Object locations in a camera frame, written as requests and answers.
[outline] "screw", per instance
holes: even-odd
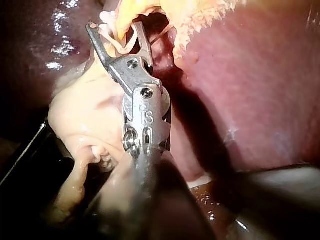
[[[152,96],[153,96],[153,91],[150,89],[150,88],[143,88],[142,90],[141,90],[141,95],[142,95],[142,97],[144,97],[145,99],[150,99],[150,98],[152,98]]]
[[[138,60],[137,59],[132,59],[126,63],[129,69],[135,69],[138,67]]]

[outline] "metal jaw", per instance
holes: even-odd
[[[140,51],[111,58],[104,48],[98,27],[88,24],[86,30],[106,71],[123,88],[123,146],[156,145],[169,148],[171,100],[162,82],[146,70],[153,68],[150,43],[141,21],[135,22]]]

